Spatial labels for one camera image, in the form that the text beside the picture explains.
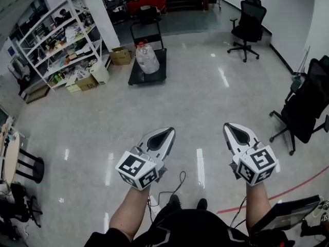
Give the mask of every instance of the red table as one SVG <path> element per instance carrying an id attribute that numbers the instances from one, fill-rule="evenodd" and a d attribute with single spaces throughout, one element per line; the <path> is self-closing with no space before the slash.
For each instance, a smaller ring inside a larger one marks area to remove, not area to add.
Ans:
<path id="1" fill-rule="evenodd" d="M 139 9 L 141 6 L 154 6 L 158 10 L 162 10 L 166 5 L 166 0 L 138 0 L 134 2 L 129 2 L 127 4 L 129 13 L 131 15 L 135 14 L 136 9 Z"/>

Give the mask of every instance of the red line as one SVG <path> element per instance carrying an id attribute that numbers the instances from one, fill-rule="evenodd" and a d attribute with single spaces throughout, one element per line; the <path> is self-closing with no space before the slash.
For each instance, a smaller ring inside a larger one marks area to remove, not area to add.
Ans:
<path id="1" fill-rule="evenodd" d="M 313 176 L 313 177 L 311 177 L 310 179 L 304 181 L 303 183 L 299 184 L 298 186 L 293 187 L 293 188 L 291 188 L 291 189 L 289 189 L 289 190 L 287 190 L 287 191 L 285 191 L 285 192 L 282 192 L 282 193 L 280 193 L 280 194 L 277 194 L 277 195 L 275 195 L 275 196 L 273 196 L 273 197 L 270 197 L 269 200 L 276 199 L 276 198 L 278 198 L 278 197 L 280 197 L 280 196 L 283 196 L 283 195 L 285 195 L 285 194 L 288 194 L 288 193 L 294 191 L 294 190 L 297 189 L 297 188 L 300 188 L 301 186 L 304 186 L 304 185 L 307 184 L 308 182 L 310 182 L 310 181 L 312 181 L 313 179 L 317 178 L 320 174 L 322 174 L 323 172 L 325 172 L 328 168 L 329 168 L 329 166 L 327 166 L 326 168 L 322 169 L 322 170 L 321 170 L 319 173 L 317 173 L 315 176 Z M 222 214 L 222 213 L 227 213 L 227 212 L 231 212 L 231 211 L 236 211 L 236 210 L 239 210 L 239 209 L 240 209 L 240 207 L 224 209 L 224 210 L 220 210 L 220 211 L 218 211 L 217 214 Z"/>

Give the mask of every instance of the forearm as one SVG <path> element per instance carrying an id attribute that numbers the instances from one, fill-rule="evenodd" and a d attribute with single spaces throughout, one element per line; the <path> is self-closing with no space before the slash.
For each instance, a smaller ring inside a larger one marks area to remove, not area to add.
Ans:
<path id="1" fill-rule="evenodd" d="M 246 224 L 248 232 L 270 210 L 271 205 L 269 204 L 264 183 L 261 182 L 254 186 L 247 184 Z"/>
<path id="2" fill-rule="evenodd" d="M 130 242 L 133 241 L 143 221 L 150 187 L 143 191 L 131 187 L 109 222 L 110 228 L 116 228 L 123 232 Z"/>

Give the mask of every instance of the round table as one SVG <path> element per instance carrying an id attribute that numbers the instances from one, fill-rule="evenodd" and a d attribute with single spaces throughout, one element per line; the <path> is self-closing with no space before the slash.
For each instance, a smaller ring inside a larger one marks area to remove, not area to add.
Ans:
<path id="1" fill-rule="evenodd" d="M 40 183 L 44 174 L 44 163 L 42 158 L 35 157 L 20 148 L 21 140 L 18 132 L 13 134 L 12 140 L 10 140 L 5 157 L 5 180 L 8 184 L 11 184 L 15 174 L 21 175 L 27 179 L 34 180 L 36 183 Z M 34 160 L 33 166 L 19 160 L 19 154 L 23 154 L 32 160 Z M 18 165 L 21 164 L 33 170 L 33 176 L 17 170 Z"/>

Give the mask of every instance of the white shelving unit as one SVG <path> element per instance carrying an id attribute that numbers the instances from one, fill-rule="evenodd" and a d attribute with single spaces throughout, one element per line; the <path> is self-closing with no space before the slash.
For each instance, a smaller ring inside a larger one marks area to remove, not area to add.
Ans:
<path id="1" fill-rule="evenodd" d="M 48 35 L 46 35 L 45 37 L 43 37 L 40 41 L 38 41 L 38 43 L 36 45 L 34 45 L 33 48 L 29 49 L 29 51 L 26 53 L 24 51 L 24 49 L 22 48 L 22 43 L 24 40 L 26 40 L 26 38 L 32 34 L 39 26 L 40 24 L 47 18 L 49 17 L 49 15 L 51 15 L 52 13 L 56 12 L 60 7 L 62 7 L 63 5 L 65 4 L 68 4 L 69 5 L 69 10 L 70 10 L 70 13 L 71 13 L 71 18 L 66 20 L 65 22 L 63 22 L 61 25 L 59 25 L 58 27 L 56 27 L 56 29 L 54 29 L 53 31 L 51 31 Z M 96 27 L 95 24 L 91 25 L 90 27 L 87 27 L 87 28 L 84 28 L 83 24 L 81 23 L 78 15 L 82 13 L 79 12 L 77 13 L 76 12 L 76 7 L 73 3 L 72 3 L 72 0 L 61 0 L 60 3 L 52 10 L 48 11 L 45 15 L 43 15 L 40 20 L 26 33 L 26 35 L 22 38 L 22 40 L 20 40 L 19 42 L 17 42 L 17 45 L 18 47 L 20 48 L 21 52 L 23 53 L 24 57 L 27 59 L 27 61 L 29 62 L 29 64 L 34 68 L 34 70 L 36 71 L 36 73 L 41 77 L 41 79 L 54 91 L 54 89 L 60 85 L 64 85 L 66 83 L 66 81 L 69 79 L 64 79 L 64 80 L 61 80 L 60 82 L 58 82 L 55 86 L 50 86 L 48 81 L 47 81 L 47 78 L 68 67 L 68 66 L 71 66 L 73 64 L 76 64 L 86 58 L 89 58 L 91 56 L 95 56 L 97 58 L 98 61 L 101 61 L 102 60 L 102 56 L 101 56 L 101 44 L 102 44 L 102 38 L 100 38 L 100 40 L 97 40 L 97 41 L 94 41 L 92 42 L 88 36 L 88 34 Z M 41 48 L 41 44 L 43 42 L 45 42 L 49 37 L 55 35 L 58 31 L 60 31 L 64 26 L 72 23 L 73 21 L 77 21 L 78 23 L 78 26 L 82 32 L 82 34 L 78 35 L 77 37 L 75 37 L 72 41 L 70 42 L 66 42 L 64 43 L 62 46 L 59 46 L 57 49 L 51 51 L 51 52 L 48 52 L 46 53 L 46 56 L 40 60 L 38 63 L 36 64 L 33 64 L 32 61 L 30 60 L 29 58 L 29 55 L 32 54 L 33 51 L 35 50 L 39 50 Z M 56 61 L 54 61 L 53 63 L 49 64 L 49 58 L 55 56 L 56 53 L 64 50 L 65 48 L 67 48 L 68 46 L 72 45 L 73 43 L 75 42 L 78 42 L 79 40 L 81 39 L 86 39 L 87 43 L 88 43 L 88 46 L 89 48 L 92 50 L 92 53 L 91 54 L 88 54 L 88 55 L 84 55 L 82 57 L 79 57 L 79 58 L 76 58 L 76 59 L 73 59 L 71 60 L 68 64 L 66 65 L 61 65 L 61 59 L 57 59 Z M 100 48 L 100 55 L 97 53 L 97 49 Z M 47 69 L 47 72 L 42 75 L 40 73 L 40 71 L 38 70 L 38 67 L 44 63 L 45 61 L 48 61 L 48 69 Z"/>

